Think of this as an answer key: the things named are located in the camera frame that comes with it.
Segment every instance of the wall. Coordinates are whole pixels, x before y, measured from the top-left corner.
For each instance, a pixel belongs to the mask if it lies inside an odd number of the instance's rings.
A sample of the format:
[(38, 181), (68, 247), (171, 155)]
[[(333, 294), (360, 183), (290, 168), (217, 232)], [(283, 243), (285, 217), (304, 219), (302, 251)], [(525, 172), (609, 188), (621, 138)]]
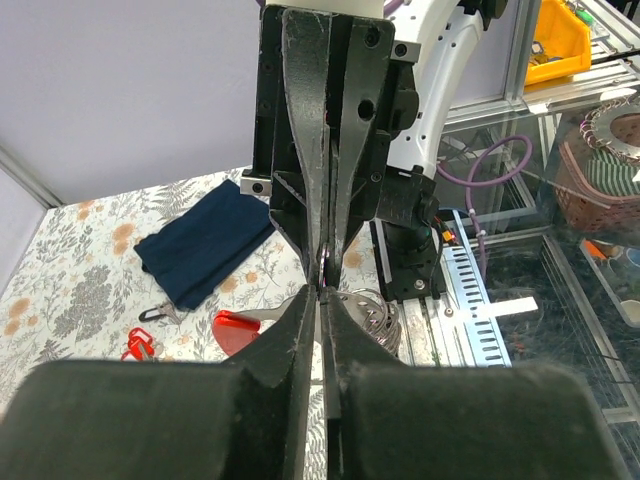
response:
[(474, 103), (478, 98), (493, 100), (492, 97), (504, 95), (521, 1), (528, 0), (510, 0), (502, 17), (491, 22), (460, 78), (453, 107)]
[(0, 293), (31, 241), (45, 209), (0, 170)]
[(3, 0), (0, 144), (63, 201), (252, 159), (254, 0)]

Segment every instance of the yellow storage box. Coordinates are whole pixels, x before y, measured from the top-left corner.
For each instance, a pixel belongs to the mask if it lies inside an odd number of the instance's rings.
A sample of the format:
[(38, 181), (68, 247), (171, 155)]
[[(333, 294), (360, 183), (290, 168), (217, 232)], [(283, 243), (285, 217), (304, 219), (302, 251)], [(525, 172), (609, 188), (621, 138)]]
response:
[[(534, 38), (526, 85), (591, 68), (591, 30), (564, 0), (542, 0)], [(546, 62), (534, 64), (540, 57)]]

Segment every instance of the perforated metal strip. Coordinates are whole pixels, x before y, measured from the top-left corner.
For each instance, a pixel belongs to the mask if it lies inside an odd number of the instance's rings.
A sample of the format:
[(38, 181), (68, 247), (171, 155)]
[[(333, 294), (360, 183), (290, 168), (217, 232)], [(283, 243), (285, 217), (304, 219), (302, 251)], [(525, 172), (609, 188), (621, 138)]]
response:
[(478, 306), (488, 304), (484, 285), (479, 281), (475, 259), (463, 247), (445, 249), (443, 253), (460, 311), (471, 312), (464, 326), (478, 367), (511, 366), (498, 322), (493, 317), (476, 315)]

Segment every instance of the folded towel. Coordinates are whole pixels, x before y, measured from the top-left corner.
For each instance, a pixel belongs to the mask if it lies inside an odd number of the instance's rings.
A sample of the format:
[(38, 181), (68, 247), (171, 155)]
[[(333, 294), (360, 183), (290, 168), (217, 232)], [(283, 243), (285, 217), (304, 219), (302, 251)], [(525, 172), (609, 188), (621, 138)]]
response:
[(269, 207), (227, 180), (134, 248), (173, 304), (193, 310), (273, 231)]

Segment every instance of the purple tube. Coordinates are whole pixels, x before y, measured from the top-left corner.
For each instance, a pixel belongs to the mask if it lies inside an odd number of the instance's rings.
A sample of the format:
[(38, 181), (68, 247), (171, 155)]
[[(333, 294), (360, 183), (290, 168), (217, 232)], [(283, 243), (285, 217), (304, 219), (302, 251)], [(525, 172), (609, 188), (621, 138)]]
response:
[[(497, 148), (501, 147), (505, 143), (513, 142), (516, 140), (524, 142), (524, 144), (527, 146), (527, 151), (525, 152), (524, 157), (522, 158), (522, 160), (520, 161), (520, 163), (516, 168), (514, 168), (509, 173), (503, 175), (502, 177), (496, 178), (494, 180), (489, 180), (486, 182), (473, 181), (473, 178), (476, 175), (476, 171), (480, 167), (480, 164), (483, 162), (483, 160), (485, 160)], [(529, 137), (526, 137), (524, 135), (513, 135), (511, 137), (503, 138), (498, 143), (496, 143), (495, 145), (492, 145), (487, 150), (485, 150), (482, 153), (482, 155), (480, 155), (480, 157), (478, 157), (478, 159), (471, 166), (471, 170), (469, 171), (469, 176), (467, 177), (466, 181), (460, 178), (454, 177), (453, 175), (450, 175), (440, 165), (437, 166), (438, 173), (444, 179), (449, 180), (451, 183), (454, 183), (455, 185), (466, 187), (465, 204), (467, 206), (467, 210), (469, 211), (469, 218), (473, 223), (473, 228), (475, 229), (476, 236), (478, 238), (478, 250), (480, 252), (480, 275), (482, 276), (483, 280), (485, 278), (485, 275), (487, 274), (487, 252), (484, 244), (484, 236), (480, 235), (480, 232), (482, 231), (482, 227), (480, 226), (480, 222), (478, 222), (478, 219), (475, 214), (475, 209), (473, 208), (473, 200), (471, 198), (471, 189), (474, 187), (494, 187), (496, 185), (501, 185), (507, 182), (508, 180), (516, 176), (518, 173), (520, 173), (524, 169), (524, 167), (527, 166), (527, 164), (529, 163), (529, 160), (531, 160), (532, 154), (533, 154), (533, 144), (531, 143), (531, 139), (529, 139)]]
[(384, 16), (392, 15), (397, 9), (404, 5), (404, 0), (391, 0), (384, 6)]

